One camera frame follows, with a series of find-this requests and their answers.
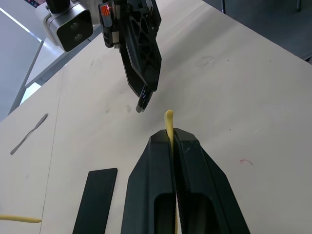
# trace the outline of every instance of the floor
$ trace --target floor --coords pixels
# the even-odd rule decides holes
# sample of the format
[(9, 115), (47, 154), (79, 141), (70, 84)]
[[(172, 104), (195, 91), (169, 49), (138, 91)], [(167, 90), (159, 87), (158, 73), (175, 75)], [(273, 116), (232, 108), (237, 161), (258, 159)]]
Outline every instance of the floor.
[[(221, 0), (204, 0), (221, 10)], [(225, 0), (226, 14), (270, 41), (306, 60), (312, 55), (312, 1)]]
[(30, 87), (28, 87), (24, 93), (24, 96), (21, 100), (21, 104), (25, 102), (32, 94), (35, 93), (41, 86), (38, 85), (37, 83), (33, 83)]

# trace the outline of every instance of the robotic arm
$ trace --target robotic arm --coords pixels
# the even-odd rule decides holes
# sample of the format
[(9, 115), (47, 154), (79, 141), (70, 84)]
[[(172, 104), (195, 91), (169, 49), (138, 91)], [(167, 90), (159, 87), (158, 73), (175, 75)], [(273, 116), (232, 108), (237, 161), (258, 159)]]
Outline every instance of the robotic arm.
[(101, 24), (104, 43), (119, 49), (128, 84), (143, 112), (157, 90), (161, 55), (156, 35), (161, 18), (155, 0), (47, 0), (36, 9), (49, 39), (70, 51)]

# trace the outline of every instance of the black plastic strip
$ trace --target black plastic strip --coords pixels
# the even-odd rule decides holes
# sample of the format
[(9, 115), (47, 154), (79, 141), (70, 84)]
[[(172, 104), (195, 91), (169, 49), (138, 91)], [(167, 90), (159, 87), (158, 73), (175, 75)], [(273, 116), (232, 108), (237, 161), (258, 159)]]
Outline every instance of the black plastic strip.
[(151, 136), (129, 176), (121, 234), (173, 234), (176, 188), (165, 130)]
[(250, 234), (225, 174), (181, 129), (175, 129), (174, 164), (182, 234)]
[(73, 234), (104, 234), (117, 168), (91, 171), (84, 187)]

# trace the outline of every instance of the red button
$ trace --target red button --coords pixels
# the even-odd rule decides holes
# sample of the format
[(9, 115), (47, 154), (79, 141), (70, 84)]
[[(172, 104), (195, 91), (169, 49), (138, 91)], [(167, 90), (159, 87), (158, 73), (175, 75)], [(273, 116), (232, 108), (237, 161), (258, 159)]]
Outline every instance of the red button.
[(110, 8), (109, 5), (101, 6), (102, 15), (109, 16), (111, 13), (109, 8)]

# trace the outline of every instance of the camera lens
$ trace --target camera lens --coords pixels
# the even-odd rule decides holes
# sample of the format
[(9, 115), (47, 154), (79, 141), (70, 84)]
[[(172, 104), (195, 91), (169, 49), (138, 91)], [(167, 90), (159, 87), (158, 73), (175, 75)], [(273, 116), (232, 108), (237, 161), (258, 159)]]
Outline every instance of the camera lens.
[(75, 36), (75, 41), (80, 41), (81, 38), (82, 38), (82, 34), (79, 33)]
[(72, 31), (76, 31), (79, 28), (79, 24), (77, 22), (74, 22), (71, 26), (70, 29)]

